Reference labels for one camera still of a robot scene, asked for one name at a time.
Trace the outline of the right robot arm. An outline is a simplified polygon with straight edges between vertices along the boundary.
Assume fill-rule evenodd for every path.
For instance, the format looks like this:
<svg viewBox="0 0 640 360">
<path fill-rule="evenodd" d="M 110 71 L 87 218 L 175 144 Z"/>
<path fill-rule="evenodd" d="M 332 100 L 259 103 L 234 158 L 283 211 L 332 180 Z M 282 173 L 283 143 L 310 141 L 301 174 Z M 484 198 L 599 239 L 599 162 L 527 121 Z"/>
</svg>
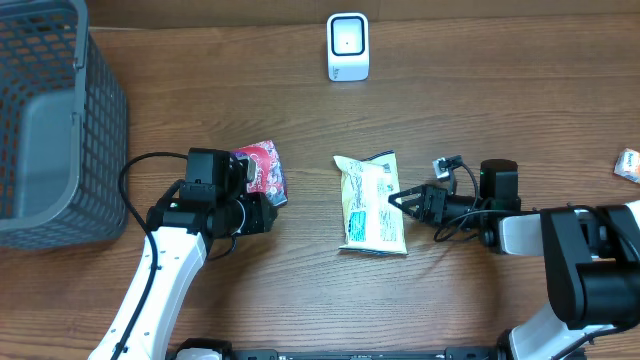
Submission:
<svg viewBox="0 0 640 360">
<path fill-rule="evenodd" d="M 435 228 L 437 242 L 472 231 L 501 255 L 544 260 L 547 303 L 506 330 L 492 347 L 453 347 L 447 359 L 582 359 L 584 345 L 639 324 L 639 204 L 568 204 L 525 211 L 518 165 L 482 162 L 471 197 L 456 193 L 459 156 L 433 163 L 447 188 L 421 185 L 389 196 L 391 205 Z"/>
</svg>

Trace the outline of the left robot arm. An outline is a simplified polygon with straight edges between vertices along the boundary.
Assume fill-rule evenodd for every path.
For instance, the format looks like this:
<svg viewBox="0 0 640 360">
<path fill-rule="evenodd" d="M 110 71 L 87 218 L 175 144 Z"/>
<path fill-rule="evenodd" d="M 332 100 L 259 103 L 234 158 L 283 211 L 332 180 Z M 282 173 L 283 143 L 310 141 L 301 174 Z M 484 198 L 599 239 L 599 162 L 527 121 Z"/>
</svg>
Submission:
<svg viewBox="0 0 640 360">
<path fill-rule="evenodd" d="M 136 220 L 145 233 L 142 257 L 93 359 L 162 359 L 184 298 L 218 239 L 267 233 L 276 207 L 247 189 L 256 175 L 248 155 L 192 148 L 186 173 Z"/>
</svg>

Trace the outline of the yellow orange snack bag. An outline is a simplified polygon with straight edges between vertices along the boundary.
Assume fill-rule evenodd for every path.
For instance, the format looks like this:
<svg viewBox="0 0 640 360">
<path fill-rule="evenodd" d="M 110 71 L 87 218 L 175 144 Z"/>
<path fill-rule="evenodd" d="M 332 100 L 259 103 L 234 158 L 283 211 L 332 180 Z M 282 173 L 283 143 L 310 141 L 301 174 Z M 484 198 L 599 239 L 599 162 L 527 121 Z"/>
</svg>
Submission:
<svg viewBox="0 0 640 360">
<path fill-rule="evenodd" d="M 342 251 L 405 255 L 404 220 L 389 197 L 400 191 L 395 152 L 364 160 L 336 155 L 345 231 Z"/>
</svg>

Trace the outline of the red purple tissue pack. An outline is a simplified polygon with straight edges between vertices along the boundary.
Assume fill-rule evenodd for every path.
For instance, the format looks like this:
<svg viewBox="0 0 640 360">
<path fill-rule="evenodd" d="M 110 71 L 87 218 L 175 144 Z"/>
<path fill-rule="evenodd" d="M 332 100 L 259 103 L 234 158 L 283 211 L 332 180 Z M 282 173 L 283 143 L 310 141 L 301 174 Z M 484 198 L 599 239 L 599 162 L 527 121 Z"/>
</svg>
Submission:
<svg viewBox="0 0 640 360">
<path fill-rule="evenodd" d="M 247 183 L 248 193 L 264 193 L 272 205 L 281 207 L 287 204 L 287 185 L 279 153 L 272 140 L 265 140 L 232 151 L 242 160 L 250 156 L 257 164 L 256 178 Z"/>
</svg>

